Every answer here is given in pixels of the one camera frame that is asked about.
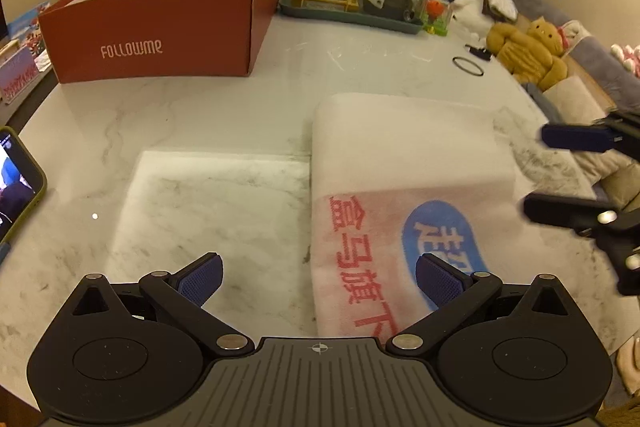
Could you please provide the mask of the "pink white plush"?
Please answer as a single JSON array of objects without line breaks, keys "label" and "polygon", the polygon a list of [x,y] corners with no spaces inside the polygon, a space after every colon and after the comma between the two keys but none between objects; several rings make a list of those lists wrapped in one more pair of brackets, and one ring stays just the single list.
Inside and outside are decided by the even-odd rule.
[{"label": "pink white plush", "polygon": [[620,46],[619,44],[612,44],[610,47],[611,54],[617,61],[637,78],[640,77],[640,46]]}]

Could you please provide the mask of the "small black clip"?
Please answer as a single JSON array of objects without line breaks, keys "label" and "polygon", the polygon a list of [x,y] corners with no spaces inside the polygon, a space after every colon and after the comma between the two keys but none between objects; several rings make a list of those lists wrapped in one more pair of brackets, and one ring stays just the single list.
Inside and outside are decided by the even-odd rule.
[{"label": "small black clip", "polygon": [[477,46],[471,46],[470,44],[467,44],[465,47],[472,55],[476,56],[480,60],[485,62],[489,62],[491,60],[491,52],[488,49],[478,48]]}]

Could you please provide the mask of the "smartphone in green case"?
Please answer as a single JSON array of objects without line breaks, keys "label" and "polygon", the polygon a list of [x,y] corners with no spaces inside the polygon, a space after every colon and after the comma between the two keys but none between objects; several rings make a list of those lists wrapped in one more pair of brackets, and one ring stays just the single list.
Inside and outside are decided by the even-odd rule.
[{"label": "smartphone in green case", "polygon": [[1,247],[9,245],[47,192],[48,180],[14,129],[1,128]]}]

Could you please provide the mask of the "green toy with orange figure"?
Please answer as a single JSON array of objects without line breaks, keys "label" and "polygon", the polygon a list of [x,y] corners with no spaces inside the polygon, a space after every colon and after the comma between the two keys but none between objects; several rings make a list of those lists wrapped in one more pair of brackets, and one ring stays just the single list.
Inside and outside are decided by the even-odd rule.
[{"label": "green toy with orange figure", "polygon": [[446,37],[451,12],[446,0],[425,0],[422,14],[423,29],[430,35]]}]

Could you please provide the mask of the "white printed shopping bag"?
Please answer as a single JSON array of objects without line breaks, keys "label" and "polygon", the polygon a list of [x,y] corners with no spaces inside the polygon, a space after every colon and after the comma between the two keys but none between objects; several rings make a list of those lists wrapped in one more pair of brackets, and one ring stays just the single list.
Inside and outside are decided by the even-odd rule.
[{"label": "white printed shopping bag", "polygon": [[312,125],[311,278],[319,333],[387,339],[434,308],[416,260],[524,283],[514,161],[473,106],[335,95]]}]

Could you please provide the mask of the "teal dish tray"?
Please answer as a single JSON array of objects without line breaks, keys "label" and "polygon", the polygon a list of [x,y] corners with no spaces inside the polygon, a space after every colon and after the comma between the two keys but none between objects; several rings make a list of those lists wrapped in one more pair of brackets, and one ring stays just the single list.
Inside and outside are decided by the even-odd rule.
[{"label": "teal dish tray", "polygon": [[292,5],[292,0],[279,0],[280,11],[283,15],[305,20],[328,20],[329,22],[340,22],[360,26],[398,31],[406,35],[417,35],[422,30],[420,20],[413,22],[403,22],[402,20],[390,20],[361,12],[344,12],[335,10],[325,10],[317,8],[299,8]]}]

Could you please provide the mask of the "red cardboard box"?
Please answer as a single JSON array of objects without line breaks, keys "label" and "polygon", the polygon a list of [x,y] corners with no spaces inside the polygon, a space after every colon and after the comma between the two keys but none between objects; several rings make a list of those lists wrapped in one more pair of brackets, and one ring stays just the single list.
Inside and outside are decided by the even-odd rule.
[{"label": "red cardboard box", "polygon": [[279,0],[60,0],[40,14],[62,83],[250,75]]}]

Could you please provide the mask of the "white plush dog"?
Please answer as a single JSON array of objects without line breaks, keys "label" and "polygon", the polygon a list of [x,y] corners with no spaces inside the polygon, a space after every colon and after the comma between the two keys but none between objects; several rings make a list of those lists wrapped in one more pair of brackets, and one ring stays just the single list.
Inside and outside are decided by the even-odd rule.
[{"label": "white plush dog", "polygon": [[454,31],[475,41],[485,39],[495,23],[491,16],[483,12],[484,0],[454,0],[450,9]]}]

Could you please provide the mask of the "yellow muscular cat plush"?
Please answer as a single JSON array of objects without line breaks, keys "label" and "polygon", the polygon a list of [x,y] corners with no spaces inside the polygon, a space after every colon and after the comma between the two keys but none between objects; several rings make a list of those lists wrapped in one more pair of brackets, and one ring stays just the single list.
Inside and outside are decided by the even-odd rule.
[{"label": "yellow muscular cat plush", "polygon": [[508,23],[495,23],[486,37],[486,48],[518,83],[533,83],[547,91],[568,74],[562,56],[568,48],[563,31],[538,17],[520,31]]}]

